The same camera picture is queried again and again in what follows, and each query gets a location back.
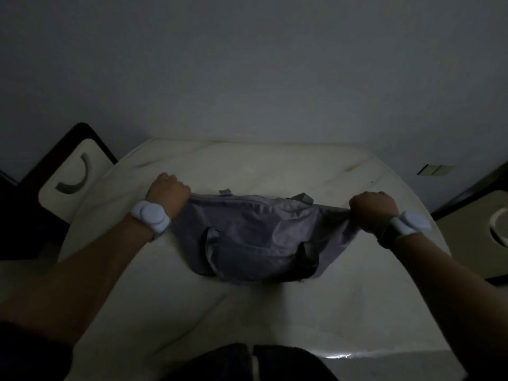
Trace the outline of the person's left hand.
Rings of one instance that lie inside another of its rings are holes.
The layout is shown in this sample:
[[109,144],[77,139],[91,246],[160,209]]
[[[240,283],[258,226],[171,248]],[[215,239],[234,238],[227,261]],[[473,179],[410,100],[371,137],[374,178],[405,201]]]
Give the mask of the person's left hand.
[[145,200],[160,204],[171,221],[175,220],[191,196],[188,188],[157,188],[157,178],[150,185]]

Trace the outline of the person's right hand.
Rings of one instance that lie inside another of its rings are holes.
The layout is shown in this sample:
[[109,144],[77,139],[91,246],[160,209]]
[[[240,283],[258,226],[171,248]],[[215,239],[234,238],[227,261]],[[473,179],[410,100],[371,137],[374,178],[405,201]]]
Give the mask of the person's right hand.
[[385,192],[363,192],[349,201],[351,215],[367,233],[378,235],[400,211],[395,200]]

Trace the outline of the grey fabric bag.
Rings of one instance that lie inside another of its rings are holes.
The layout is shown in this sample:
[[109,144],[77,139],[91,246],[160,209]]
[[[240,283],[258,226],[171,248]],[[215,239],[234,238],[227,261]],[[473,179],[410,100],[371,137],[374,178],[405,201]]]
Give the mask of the grey fabric bag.
[[320,277],[360,228],[348,209],[290,198],[193,194],[171,232],[196,274],[234,283],[298,282]]

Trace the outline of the person's right forearm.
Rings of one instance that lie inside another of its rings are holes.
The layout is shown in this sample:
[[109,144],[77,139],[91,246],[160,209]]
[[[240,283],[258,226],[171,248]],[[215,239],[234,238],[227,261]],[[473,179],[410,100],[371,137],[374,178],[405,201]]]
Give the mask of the person's right forearm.
[[421,233],[391,251],[414,281],[468,381],[508,379],[508,305],[498,290]]

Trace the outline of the person's left forearm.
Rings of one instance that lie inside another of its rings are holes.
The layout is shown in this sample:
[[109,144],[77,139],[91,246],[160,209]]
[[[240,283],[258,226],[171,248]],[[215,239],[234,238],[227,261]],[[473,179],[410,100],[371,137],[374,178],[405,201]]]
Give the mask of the person's left forearm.
[[0,304],[0,321],[75,346],[124,270],[154,237],[127,215],[92,243],[22,285]]

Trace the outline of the white left wrist tracker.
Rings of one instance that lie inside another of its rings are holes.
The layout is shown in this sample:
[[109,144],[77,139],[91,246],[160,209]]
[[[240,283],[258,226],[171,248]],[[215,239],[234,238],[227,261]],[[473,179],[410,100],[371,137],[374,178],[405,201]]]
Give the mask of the white left wrist tracker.
[[133,205],[130,214],[152,230],[153,240],[162,236],[172,223],[171,218],[160,204],[147,200],[141,200]]

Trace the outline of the white wrist tracker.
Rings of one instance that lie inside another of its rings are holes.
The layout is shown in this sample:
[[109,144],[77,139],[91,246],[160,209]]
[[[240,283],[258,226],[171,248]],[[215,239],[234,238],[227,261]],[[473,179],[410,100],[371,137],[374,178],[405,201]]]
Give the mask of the white wrist tracker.
[[404,211],[392,217],[384,230],[376,234],[381,247],[390,250],[398,239],[412,234],[422,233],[432,229],[430,221],[422,214],[414,211]]
[[160,204],[147,200],[141,200],[133,205],[130,214],[152,230],[153,240],[162,236],[172,223],[171,218]]

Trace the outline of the white right wrist tracker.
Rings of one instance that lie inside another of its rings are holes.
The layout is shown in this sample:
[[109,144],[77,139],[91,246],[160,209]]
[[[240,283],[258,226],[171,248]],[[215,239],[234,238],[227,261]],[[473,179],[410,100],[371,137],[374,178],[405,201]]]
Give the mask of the white right wrist tracker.
[[412,234],[422,233],[432,229],[430,221],[422,214],[414,211],[404,211],[392,217],[384,230],[376,234],[381,247],[390,250],[398,239]]

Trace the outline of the dark chair with cream seat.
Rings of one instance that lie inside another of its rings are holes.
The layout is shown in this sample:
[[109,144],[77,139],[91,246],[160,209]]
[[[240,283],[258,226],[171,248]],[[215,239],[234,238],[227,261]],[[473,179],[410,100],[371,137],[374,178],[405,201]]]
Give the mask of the dark chair with cream seat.
[[18,183],[0,171],[0,262],[32,260],[60,247],[87,192],[117,158],[81,122]]
[[508,287],[508,161],[431,215],[457,262]]

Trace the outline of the wall socket plate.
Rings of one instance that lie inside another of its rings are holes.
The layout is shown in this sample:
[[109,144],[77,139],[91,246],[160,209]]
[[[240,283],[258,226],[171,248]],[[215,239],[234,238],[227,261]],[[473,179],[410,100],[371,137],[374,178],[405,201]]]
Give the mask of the wall socket plate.
[[417,173],[417,175],[425,177],[444,177],[447,176],[453,169],[454,166],[426,164]]

